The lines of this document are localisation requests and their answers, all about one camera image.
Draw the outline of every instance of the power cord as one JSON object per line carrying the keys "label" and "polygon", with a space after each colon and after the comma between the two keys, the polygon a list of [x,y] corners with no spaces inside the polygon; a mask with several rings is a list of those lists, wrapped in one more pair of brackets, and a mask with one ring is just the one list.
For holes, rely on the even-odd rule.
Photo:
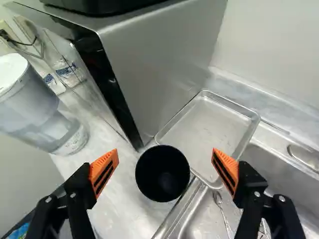
{"label": "power cord", "polygon": [[[3,37],[8,42],[8,45],[10,47],[12,47],[13,49],[15,49],[17,52],[24,53],[24,54],[27,54],[29,56],[33,56],[33,57],[36,57],[39,59],[43,59],[43,57],[44,57],[44,43],[43,43],[43,41],[38,39],[37,36],[34,37],[34,40],[32,41],[31,44],[27,44],[27,43],[13,40],[12,38],[10,38],[9,34],[4,29],[0,29],[0,36]],[[23,45],[23,46],[33,46],[35,44],[36,40],[38,40],[40,43],[40,55],[36,55],[36,54],[31,53],[31,52],[22,50],[17,46],[17,44]]]}
{"label": "power cord", "polygon": [[10,38],[10,36],[8,35],[8,33],[4,29],[0,30],[0,36],[2,36],[6,41],[9,41],[9,42],[12,42],[12,43],[15,43],[15,44],[24,45],[24,46],[33,46],[35,41],[37,40],[37,36],[35,36],[34,40],[32,41],[31,44],[27,44],[27,43],[16,41],[16,40],[13,40],[12,38]]}

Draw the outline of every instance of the stainless steel tray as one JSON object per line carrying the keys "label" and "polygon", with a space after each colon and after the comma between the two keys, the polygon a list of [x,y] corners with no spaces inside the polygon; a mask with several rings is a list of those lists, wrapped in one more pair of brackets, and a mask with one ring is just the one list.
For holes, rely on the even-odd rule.
{"label": "stainless steel tray", "polygon": [[256,112],[204,90],[155,135],[155,141],[178,148],[195,176],[210,188],[219,188],[211,165],[213,147],[238,159],[259,120]]}

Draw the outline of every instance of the black plastic cup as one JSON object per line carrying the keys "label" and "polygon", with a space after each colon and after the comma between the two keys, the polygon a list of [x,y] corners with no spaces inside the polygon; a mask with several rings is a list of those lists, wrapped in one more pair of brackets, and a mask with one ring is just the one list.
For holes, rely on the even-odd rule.
{"label": "black plastic cup", "polygon": [[149,199],[169,202],[187,188],[189,164],[178,149],[158,145],[146,150],[138,160],[135,179],[140,191]]}

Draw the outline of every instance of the metal screw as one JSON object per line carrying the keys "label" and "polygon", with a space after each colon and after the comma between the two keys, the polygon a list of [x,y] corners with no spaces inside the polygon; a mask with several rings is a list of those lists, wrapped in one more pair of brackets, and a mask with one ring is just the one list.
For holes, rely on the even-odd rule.
{"label": "metal screw", "polygon": [[284,196],[279,196],[279,200],[282,201],[283,203],[286,201],[286,198]]}
{"label": "metal screw", "polygon": [[254,194],[255,194],[255,196],[256,196],[257,198],[260,197],[260,193],[259,193],[259,192],[255,191]]}
{"label": "metal screw", "polygon": [[46,202],[46,203],[49,203],[51,200],[52,200],[52,198],[51,198],[51,197],[48,197],[47,199],[45,199],[45,202]]}

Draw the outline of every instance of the sink basin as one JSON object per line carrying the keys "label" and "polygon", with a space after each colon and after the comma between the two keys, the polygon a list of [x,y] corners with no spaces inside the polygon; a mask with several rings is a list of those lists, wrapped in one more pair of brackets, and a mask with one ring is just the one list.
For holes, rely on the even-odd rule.
{"label": "sink basin", "polygon": [[[299,145],[278,129],[260,123],[240,160],[250,163],[267,179],[269,187],[266,194],[280,193],[290,197],[297,208],[306,237],[318,238],[319,230],[315,225],[319,225],[319,175],[288,154],[287,147],[291,144]],[[182,198],[178,207],[167,217],[163,224],[165,226],[161,226],[153,238],[233,238],[241,210],[233,204],[225,187],[219,192],[230,230],[226,230],[221,211],[213,200],[213,190],[204,183],[197,183],[190,185],[186,192],[187,204]],[[266,237],[271,238],[268,227]]]}

